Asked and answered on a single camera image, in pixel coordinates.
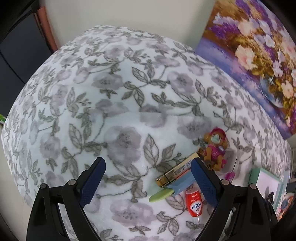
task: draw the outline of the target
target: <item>blue gripper pad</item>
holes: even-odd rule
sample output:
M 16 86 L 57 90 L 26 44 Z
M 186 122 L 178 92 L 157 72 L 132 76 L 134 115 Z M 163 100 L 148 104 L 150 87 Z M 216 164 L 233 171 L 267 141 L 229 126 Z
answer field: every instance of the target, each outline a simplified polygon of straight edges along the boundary
M 81 189 L 79 202 L 81 207 L 84 207 L 91 202 L 100 181 L 102 180 L 105 170 L 106 162 L 103 158 L 101 158 Z
M 209 180 L 208 176 L 203 171 L 201 166 L 195 160 L 191 162 L 191 172 L 198 186 L 200 187 L 206 201 L 216 208 L 218 205 L 216 188 Z

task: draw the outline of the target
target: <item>bed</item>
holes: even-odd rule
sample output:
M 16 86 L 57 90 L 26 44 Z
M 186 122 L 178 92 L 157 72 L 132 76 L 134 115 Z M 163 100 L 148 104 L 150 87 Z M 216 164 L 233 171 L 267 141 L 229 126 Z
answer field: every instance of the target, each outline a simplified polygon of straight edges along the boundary
M 32 206 L 43 182 L 64 185 L 96 156 L 106 173 L 84 210 L 102 240 L 192 240 L 202 218 L 183 193 L 157 203 L 154 179 L 204 147 L 203 135 L 226 132 L 234 185 L 253 167 L 283 178 L 290 146 L 258 102 L 191 47 L 141 30 L 95 26 L 66 43 L 28 81 L 2 131 L 8 165 Z M 60 207 L 71 240 L 76 240 Z

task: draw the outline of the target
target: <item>screw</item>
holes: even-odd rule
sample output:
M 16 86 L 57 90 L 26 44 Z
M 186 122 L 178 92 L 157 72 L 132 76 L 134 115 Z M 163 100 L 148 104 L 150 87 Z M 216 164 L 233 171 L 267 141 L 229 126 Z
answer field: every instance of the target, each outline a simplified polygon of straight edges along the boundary
M 75 179 L 71 179 L 71 180 L 68 181 L 68 184 L 70 186 L 74 185 L 75 183 L 76 183 L 76 180 Z
M 255 190 L 255 189 L 257 188 L 257 186 L 256 186 L 255 184 L 251 183 L 251 184 L 250 184 L 250 188 L 252 188 L 252 189 Z
M 223 180 L 221 181 L 221 183 L 222 183 L 223 185 L 227 186 L 227 185 L 229 184 L 229 181 L 226 180 L 226 179 L 223 179 Z
M 45 183 L 41 183 L 41 184 L 40 184 L 40 188 L 41 188 L 41 189 L 45 189 L 45 188 L 46 188 L 46 184 L 45 184 Z

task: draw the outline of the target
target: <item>bottle label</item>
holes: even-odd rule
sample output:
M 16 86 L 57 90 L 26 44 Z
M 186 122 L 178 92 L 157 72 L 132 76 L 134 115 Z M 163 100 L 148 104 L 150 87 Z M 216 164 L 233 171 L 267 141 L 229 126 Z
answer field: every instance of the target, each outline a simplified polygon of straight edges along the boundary
M 202 197 L 196 188 L 186 191 L 186 205 L 192 217 L 202 214 Z
M 195 212 L 198 216 L 201 215 L 202 212 L 202 201 L 197 200 L 190 205 L 191 211 Z

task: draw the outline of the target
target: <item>gold harmonica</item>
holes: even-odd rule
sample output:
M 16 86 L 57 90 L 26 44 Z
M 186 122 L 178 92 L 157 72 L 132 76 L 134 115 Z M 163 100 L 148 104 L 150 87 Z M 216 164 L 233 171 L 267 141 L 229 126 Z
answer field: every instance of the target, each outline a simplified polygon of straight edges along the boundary
M 155 179 L 157 185 L 160 187 L 164 187 L 169 183 L 173 182 L 175 179 L 177 179 L 179 176 L 181 176 L 185 171 L 187 171 L 191 167 L 191 161 L 196 157 L 199 157 L 199 155 L 196 152 L 194 152 L 188 158 L 186 158 L 183 162 L 173 167 L 170 171 L 157 177 Z

